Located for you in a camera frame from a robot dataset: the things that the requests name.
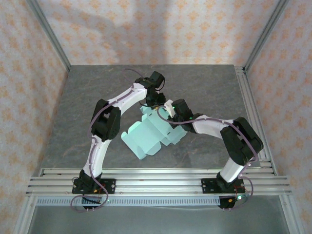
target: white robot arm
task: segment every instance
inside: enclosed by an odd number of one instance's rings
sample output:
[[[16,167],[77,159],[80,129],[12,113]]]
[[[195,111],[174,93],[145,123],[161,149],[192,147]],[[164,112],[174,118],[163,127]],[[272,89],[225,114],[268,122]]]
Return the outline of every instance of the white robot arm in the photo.
[[[222,120],[203,114],[193,114],[183,99],[174,102],[168,101],[164,108],[170,115],[169,119],[160,116],[159,112],[158,115],[164,121],[169,122],[173,128],[178,123],[185,131],[208,134],[223,139],[230,158],[218,173],[216,184],[210,184],[213,187],[211,188],[212,193],[215,193],[216,190],[225,193],[232,190],[235,183],[239,184],[238,175],[246,164],[263,149],[261,139],[243,117],[235,120]]]
[[[131,87],[127,89],[125,92],[123,92],[122,94],[118,95],[117,97],[113,99],[109,99],[108,104],[120,99],[121,97],[125,96],[127,93],[130,93],[130,95],[128,95],[127,97],[123,98],[121,101],[112,105],[113,107],[118,108],[120,110],[120,116],[123,113],[125,113],[125,111],[128,110],[131,106],[145,99],[147,95],[147,89],[142,84],[134,83],[133,88]],[[92,174],[94,175],[94,177],[98,177],[102,173],[102,165],[103,165],[104,157],[106,154],[106,150],[112,140],[106,139],[102,141],[102,139],[99,136],[97,136],[96,133],[93,134],[93,137],[96,140],[92,139],[92,145],[91,145],[91,149],[89,152],[88,160],[86,164],[84,165],[83,170],[88,176],[91,176],[90,170],[89,170],[89,159],[92,153],[93,154],[91,158]]]
[[[91,150],[79,178],[74,180],[72,191],[74,194],[93,194],[98,191],[99,186],[92,179],[91,173],[100,182],[104,157],[110,142],[119,132],[121,115],[143,99],[146,100],[149,107],[164,105],[169,116],[168,119],[160,117],[169,122],[173,128],[183,122],[181,126],[186,131],[196,134],[208,134],[223,139],[230,158],[225,167],[218,173],[214,183],[210,183],[212,193],[216,193],[216,191],[229,193],[229,190],[233,190],[233,185],[236,182],[240,184],[237,176],[253,158],[254,154],[259,153],[263,148],[262,141],[250,124],[242,117],[235,120],[221,120],[212,119],[203,114],[193,114],[183,99],[166,102],[164,94],[159,93],[158,90],[164,81],[165,78],[162,74],[153,72],[149,78],[137,79],[131,88],[117,97],[108,101],[101,99],[97,102],[92,117],[92,119],[96,118],[96,120],[91,129]],[[104,114],[99,115],[98,112],[103,110],[105,106],[109,107],[103,111]],[[237,129],[240,130],[248,143],[238,136]]]

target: bracket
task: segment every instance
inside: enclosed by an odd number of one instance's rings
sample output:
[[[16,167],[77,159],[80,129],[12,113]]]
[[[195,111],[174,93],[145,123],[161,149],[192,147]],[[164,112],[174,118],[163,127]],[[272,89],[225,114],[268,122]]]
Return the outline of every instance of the bracket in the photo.
[[[201,188],[203,194],[235,194],[236,192],[238,194],[245,193],[243,179],[236,179],[228,188],[221,189],[218,185],[217,178],[204,178],[201,179]]]
[[[116,180],[115,179],[107,179],[101,178],[100,174],[96,177],[96,180],[102,184],[107,190],[108,194],[114,194],[116,189]],[[73,181],[73,194],[104,194],[105,192],[100,189],[99,185],[95,183],[95,181],[89,177],[84,170],[81,170],[79,173],[79,177]]]

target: patterned wallpaper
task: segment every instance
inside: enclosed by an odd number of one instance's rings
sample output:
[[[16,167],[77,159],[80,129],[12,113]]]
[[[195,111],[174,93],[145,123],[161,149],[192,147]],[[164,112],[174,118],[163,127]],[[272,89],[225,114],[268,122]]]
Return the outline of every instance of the patterned wallpaper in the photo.
[[[244,65],[277,2],[39,0],[74,65]]]
[[[25,0],[0,1],[0,233],[13,232],[67,77]]]
[[[312,234],[312,1],[290,0],[248,74],[274,161]]]

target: enclosure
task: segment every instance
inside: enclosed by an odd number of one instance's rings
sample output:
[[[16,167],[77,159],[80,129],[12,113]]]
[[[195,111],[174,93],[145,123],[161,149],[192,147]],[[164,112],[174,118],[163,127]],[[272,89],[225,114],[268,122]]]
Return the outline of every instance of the enclosure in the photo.
[[[1,233],[311,232],[311,1],[16,0],[0,9]],[[137,103],[103,163],[116,178],[110,202],[70,209],[97,101],[139,78],[124,78],[125,68],[163,74],[166,98],[194,113],[249,121],[264,148],[246,170],[248,204],[222,211],[218,194],[200,196],[200,179],[229,158],[216,137],[188,133],[139,160],[120,137],[141,121]]]

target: gray stone tabletop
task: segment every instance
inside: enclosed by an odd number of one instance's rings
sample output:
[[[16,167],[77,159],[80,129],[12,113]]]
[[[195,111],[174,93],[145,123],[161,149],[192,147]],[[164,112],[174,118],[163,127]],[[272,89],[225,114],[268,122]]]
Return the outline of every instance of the gray stone tabletop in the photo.
[[[43,168],[82,168],[91,140],[87,137],[91,117],[99,99],[111,99],[131,84],[122,69],[137,69],[149,77],[158,71],[166,78],[167,99],[183,98],[193,113],[210,117],[247,118],[243,98],[232,65],[97,65],[72,66],[58,108]],[[126,72],[128,79],[138,75]],[[221,139],[188,133],[177,145],[162,145],[154,156],[139,160],[121,140],[122,132],[141,120],[136,104],[121,117],[118,136],[111,142],[103,168],[220,168],[229,156]]]

